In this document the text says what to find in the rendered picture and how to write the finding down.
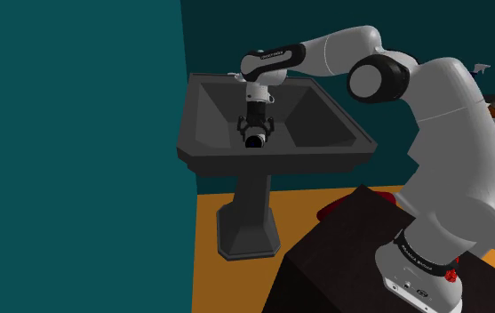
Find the dark grey pedestal sink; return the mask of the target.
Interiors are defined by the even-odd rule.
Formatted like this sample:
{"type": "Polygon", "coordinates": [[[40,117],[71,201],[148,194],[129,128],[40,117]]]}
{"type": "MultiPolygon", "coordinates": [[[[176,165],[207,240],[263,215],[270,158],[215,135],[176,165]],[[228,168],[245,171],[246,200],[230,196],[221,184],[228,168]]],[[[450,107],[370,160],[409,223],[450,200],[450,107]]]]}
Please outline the dark grey pedestal sink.
{"type": "Polygon", "coordinates": [[[310,77],[288,77],[269,89],[275,129],[248,148],[237,129],[247,112],[244,84],[225,74],[193,73],[177,154],[201,177],[234,176],[232,202],[217,211],[217,245],[227,261],[273,257],[281,247],[269,206],[274,175],[349,173],[366,163],[376,141],[310,77]]]}

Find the dark red rug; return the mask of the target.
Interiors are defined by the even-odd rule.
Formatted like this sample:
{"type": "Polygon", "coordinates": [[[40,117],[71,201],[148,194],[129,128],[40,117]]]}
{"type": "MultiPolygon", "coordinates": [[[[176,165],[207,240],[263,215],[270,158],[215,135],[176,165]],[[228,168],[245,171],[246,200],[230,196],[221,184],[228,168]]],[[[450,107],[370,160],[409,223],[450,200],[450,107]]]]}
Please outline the dark red rug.
{"type": "MultiPolygon", "coordinates": [[[[386,199],[389,203],[393,205],[397,205],[397,201],[395,199],[395,196],[390,193],[390,192],[385,192],[385,191],[376,191],[376,194],[379,196],[383,197],[386,199]]],[[[329,204],[327,204],[325,207],[320,209],[316,213],[316,218],[318,221],[322,221],[325,219],[331,212],[333,212],[339,205],[341,205],[345,200],[347,200],[350,197],[350,195],[345,195],[329,204]]]]}

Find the white and black cylinder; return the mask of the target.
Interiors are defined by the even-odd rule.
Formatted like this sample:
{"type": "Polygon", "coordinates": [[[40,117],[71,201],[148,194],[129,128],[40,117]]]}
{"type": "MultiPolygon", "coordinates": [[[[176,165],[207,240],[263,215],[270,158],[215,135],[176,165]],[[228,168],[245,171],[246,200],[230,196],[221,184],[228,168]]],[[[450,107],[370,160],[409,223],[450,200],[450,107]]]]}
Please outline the white and black cylinder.
{"type": "Polygon", "coordinates": [[[267,136],[264,133],[256,133],[248,136],[244,141],[246,148],[263,148],[267,142],[267,136]]]}

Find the dark robot stand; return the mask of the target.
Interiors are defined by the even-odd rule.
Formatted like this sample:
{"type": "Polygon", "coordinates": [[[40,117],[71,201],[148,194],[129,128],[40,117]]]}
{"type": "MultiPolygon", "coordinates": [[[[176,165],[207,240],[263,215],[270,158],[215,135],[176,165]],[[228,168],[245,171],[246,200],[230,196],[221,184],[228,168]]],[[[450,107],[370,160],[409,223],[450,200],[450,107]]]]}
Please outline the dark robot stand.
{"type": "Polygon", "coordinates": [[[461,313],[495,313],[495,268],[434,213],[417,218],[360,186],[283,257],[262,313],[424,313],[384,282],[461,313]]]}

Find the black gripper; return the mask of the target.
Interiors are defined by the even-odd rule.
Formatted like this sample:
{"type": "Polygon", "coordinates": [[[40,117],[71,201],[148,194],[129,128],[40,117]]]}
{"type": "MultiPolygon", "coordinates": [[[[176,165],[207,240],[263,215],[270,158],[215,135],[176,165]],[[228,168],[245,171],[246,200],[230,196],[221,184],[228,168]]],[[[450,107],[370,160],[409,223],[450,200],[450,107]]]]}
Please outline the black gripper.
{"type": "Polygon", "coordinates": [[[275,123],[273,117],[266,118],[266,105],[264,101],[247,102],[246,119],[244,116],[239,116],[236,124],[236,130],[242,136],[246,134],[249,127],[259,127],[264,130],[265,138],[269,138],[275,130],[275,123]]]}

